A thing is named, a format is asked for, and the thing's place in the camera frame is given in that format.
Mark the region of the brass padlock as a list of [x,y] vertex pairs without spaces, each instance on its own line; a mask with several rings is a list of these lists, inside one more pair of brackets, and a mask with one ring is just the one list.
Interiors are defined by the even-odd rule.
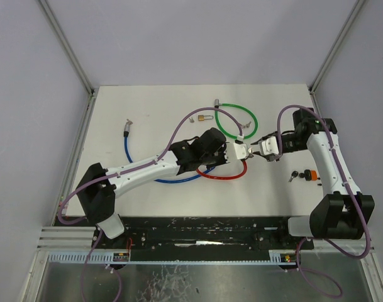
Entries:
[[213,120],[214,116],[213,115],[198,115],[197,119],[198,121],[208,121],[208,120]]

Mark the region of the red lock keys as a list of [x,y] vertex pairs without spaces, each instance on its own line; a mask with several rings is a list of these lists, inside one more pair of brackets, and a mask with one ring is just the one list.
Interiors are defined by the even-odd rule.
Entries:
[[248,148],[248,158],[254,157],[254,150],[253,148]]

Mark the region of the red cable lock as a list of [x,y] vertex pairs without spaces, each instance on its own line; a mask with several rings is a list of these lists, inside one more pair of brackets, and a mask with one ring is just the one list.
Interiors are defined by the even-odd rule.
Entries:
[[242,163],[243,169],[242,169],[242,171],[239,174],[234,175],[234,176],[217,176],[217,175],[212,175],[211,171],[214,170],[215,167],[207,168],[206,172],[203,172],[202,170],[197,168],[196,172],[197,172],[197,174],[199,176],[204,177],[206,179],[212,179],[212,180],[215,180],[215,181],[233,181],[233,180],[236,180],[236,179],[239,179],[239,178],[243,177],[247,173],[247,171],[248,171],[248,165],[246,163],[246,160],[241,160],[240,162]]

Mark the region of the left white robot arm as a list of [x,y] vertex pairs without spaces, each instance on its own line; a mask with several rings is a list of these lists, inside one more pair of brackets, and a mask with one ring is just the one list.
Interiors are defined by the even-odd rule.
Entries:
[[99,227],[107,243],[118,249],[127,243],[128,234],[115,210],[117,198],[158,178],[193,172],[202,165],[211,168],[227,164],[236,159],[235,149],[235,143],[228,142],[218,129],[210,128],[192,142],[172,143],[165,154],[121,167],[91,165],[77,186],[77,197],[86,220]]

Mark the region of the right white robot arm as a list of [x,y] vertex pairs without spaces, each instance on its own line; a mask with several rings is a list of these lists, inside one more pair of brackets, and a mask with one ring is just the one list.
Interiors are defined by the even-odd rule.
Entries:
[[323,198],[310,215],[288,219],[277,232],[281,247],[291,248],[299,237],[358,240],[367,235],[375,207],[371,195],[361,192],[349,173],[339,147],[333,120],[321,118],[312,108],[294,105],[293,130],[276,130],[255,142],[255,155],[268,162],[285,154],[308,150],[322,183]]

